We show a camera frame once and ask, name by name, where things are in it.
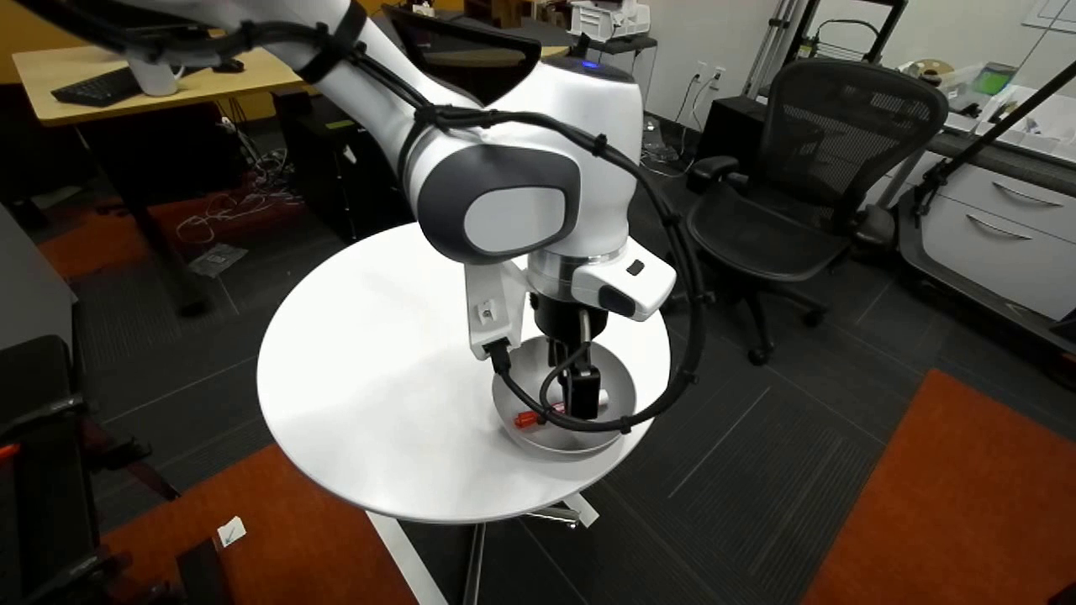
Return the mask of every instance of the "drawer handle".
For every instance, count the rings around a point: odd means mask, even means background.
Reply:
[[[1058,203],[1057,201],[1050,201],[1048,199],[1039,199],[1039,198],[1037,198],[1035,196],[1028,195],[1028,194],[1025,194],[1023,192],[1018,192],[1018,191],[1014,189],[1013,187],[1009,187],[1009,186],[1006,186],[1006,185],[1003,185],[1003,184],[999,183],[997,181],[994,181],[994,186],[997,187],[999,189],[1003,191],[1003,192],[1010,193],[1010,194],[1013,194],[1013,195],[1015,195],[1017,197],[1022,197],[1024,199],[1030,199],[1031,201],[1036,201],[1036,202],[1045,205],[1045,206],[1052,206],[1053,208],[1064,208],[1065,207],[1065,205]]]
[[[1005,235],[1007,235],[1009,237],[1015,237],[1017,239],[1035,239],[1035,238],[1033,238],[1031,236],[1025,236],[1023,234],[1017,234],[1017,233],[1014,233],[1014,231],[1009,231],[1007,229],[1003,229],[1003,228],[999,227],[997,225],[991,225],[990,223],[987,223],[986,221],[983,221],[982,219],[979,219],[975,214],[966,214],[966,216],[967,216],[967,220],[971,221],[971,222],[973,222],[973,223],[978,223],[979,225],[982,225],[983,227],[993,229],[993,230],[995,230],[995,231],[997,231],[1000,234],[1005,234]]]

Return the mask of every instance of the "office chair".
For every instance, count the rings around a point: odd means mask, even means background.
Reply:
[[[382,9],[423,73],[483,105],[502,97],[541,60],[541,43],[385,4]]]
[[[936,88],[878,66],[810,59],[785,66],[770,87],[759,159],[750,178],[727,156],[697,161],[688,187],[705,194],[688,216],[699,257],[745,300],[761,343],[748,358],[769,361],[774,343],[760,293],[798,302],[804,323],[827,307],[787,284],[844,261],[851,243],[891,247],[893,217],[867,191],[922,149],[945,124]]]

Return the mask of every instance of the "chair wheel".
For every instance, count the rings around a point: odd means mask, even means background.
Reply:
[[[769,353],[766,349],[751,349],[747,352],[747,358],[751,365],[764,366],[769,363]]]
[[[808,311],[801,319],[807,327],[818,327],[825,320],[825,311]]]

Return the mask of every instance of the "chair seat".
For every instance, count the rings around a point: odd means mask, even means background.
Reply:
[[[849,242],[751,201],[727,183],[714,183],[688,217],[692,237],[721,263],[770,281],[810,279]]]

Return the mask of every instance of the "keyboard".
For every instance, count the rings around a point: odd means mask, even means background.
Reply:
[[[131,68],[125,67],[53,90],[57,101],[107,108],[142,93]]]

